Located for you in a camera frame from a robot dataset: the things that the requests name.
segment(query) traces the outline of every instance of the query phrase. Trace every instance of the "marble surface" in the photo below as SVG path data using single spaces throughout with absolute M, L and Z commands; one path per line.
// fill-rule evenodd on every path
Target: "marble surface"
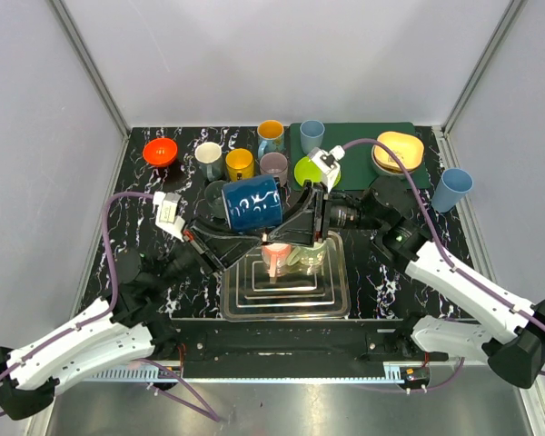
M 421 197 L 428 203 L 443 166 L 431 128 L 417 127 L 416 134 L 426 147 L 425 163 L 432 187 L 421 190 Z M 286 135 L 285 141 L 288 143 L 288 129 Z M 173 138 L 178 143 L 178 160 L 168 168 L 153 168 L 142 157 L 144 146 L 156 137 Z M 177 192 L 182 196 L 184 219 L 196 214 L 209 216 L 209 207 L 203 198 L 206 182 L 193 158 L 195 147 L 206 141 L 220 144 L 224 153 L 234 148 L 248 148 L 254 152 L 257 145 L 253 127 L 134 128 L 115 191 Z M 291 204 L 299 193 L 292 193 L 288 187 L 283 189 L 287 205 Z M 440 214 L 429 208 L 429 213 L 443 244 L 461 260 L 471 264 L 456 211 Z M 414 213 L 414 218 L 423 223 L 419 212 Z M 174 238 L 155 227 L 151 202 L 140 199 L 116 202 L 109 216 L 109 229 L 115 253 L 127 247 L 137 247 L 141 253 L 161 256 L 178 244 Z M 409 312 L 464 316 L 459 307 L 429 286 L 380 264 L 369 249 L 371 231 L 341 231 L 341 236 L 352 299 L 350 319 L 403 318 Z M 107 265 L 101 246 L 95 255 L 82 308 L 108 286 Z M 172 318 L 220 318 L 220 291 L 220 278 L 205 275 L 200 275 L 197 280 L 183 278 L 165 292 L 162 312 L 169 313 Z

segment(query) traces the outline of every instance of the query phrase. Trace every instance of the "red bowl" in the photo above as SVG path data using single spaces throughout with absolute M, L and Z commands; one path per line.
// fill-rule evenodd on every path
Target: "red bowl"
M 169 138 L 157 138 L 144 148 L 144 159 L 147 163 L 159 168 L 173 164 L 178 155 L 178 144 Z

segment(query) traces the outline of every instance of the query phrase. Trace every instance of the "gray wall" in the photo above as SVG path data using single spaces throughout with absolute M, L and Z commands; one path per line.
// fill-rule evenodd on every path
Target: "gray wall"
M 545 298 L 545 0 L 528 2 L 455 128 L 501 285 Z
M 0 345 L 68 320 L 120 148 L 47 2 L 0 0 Z
M 509 0 L 65 0 L 131 125 L 439 124 Z

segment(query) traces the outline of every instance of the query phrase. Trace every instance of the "green mat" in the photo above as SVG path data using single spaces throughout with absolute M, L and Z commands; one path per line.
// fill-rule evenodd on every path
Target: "green mat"
M 293 173 L 297 162 L 305 156 L 301 149 L 300 128 L 300 123 L 291 124 L 291 173 Z M 325 124 L 322 149 L 329 151 L 335 145 L 345 145 L 354 139 L 376 139 L 383 132 L 389 131 L 412 135 L 416 133 L 412 123 L 327 123 Z M 360 144 L 350 148 L 339 164 L 342 167 L 342 179 L 335 189 L 361 191 L 378 177 L 372 167 L 372 146 L 370 144 Z M 430 187 L 430 178 L 424 162 L 412 173 L 411 178 L 420 189 Z M 404 183 L 406 187 L 410 187 L 405 179 Z M 294 177 L 292 177 L 292 188 L 301 189 Z

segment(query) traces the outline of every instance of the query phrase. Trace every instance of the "gray floor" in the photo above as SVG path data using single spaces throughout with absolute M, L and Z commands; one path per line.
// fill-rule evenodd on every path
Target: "gray floor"
M 449 374 L 437 368 L 436 378 Z M 83 382 L 57 399 L 49 436 L 530 435 L 517 390 L 466 368 L 447 388 L 418 394 L 349 385 L 197 384 L 214 423 L 137 385 Z M 171 393 L 190 400 L 181 386 Z

